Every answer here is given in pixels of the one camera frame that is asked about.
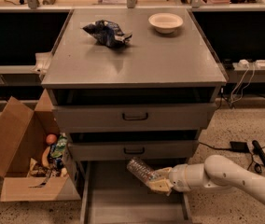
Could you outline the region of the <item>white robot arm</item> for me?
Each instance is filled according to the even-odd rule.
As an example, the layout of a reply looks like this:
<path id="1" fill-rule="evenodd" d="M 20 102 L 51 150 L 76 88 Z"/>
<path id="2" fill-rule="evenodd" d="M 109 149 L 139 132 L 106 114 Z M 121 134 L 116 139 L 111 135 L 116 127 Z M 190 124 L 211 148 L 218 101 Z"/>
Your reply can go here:
<path id="1" fill-rule="evenodd" d="M 196 188 L 235 187 L 265 205 L 265 177 L 251 173 L 221 155 L 209 156 L 200 164 L 179 164 L 153 171 L 146 184 L 150 189 L 167 195 L 173 189 L 188 192 Z"/>

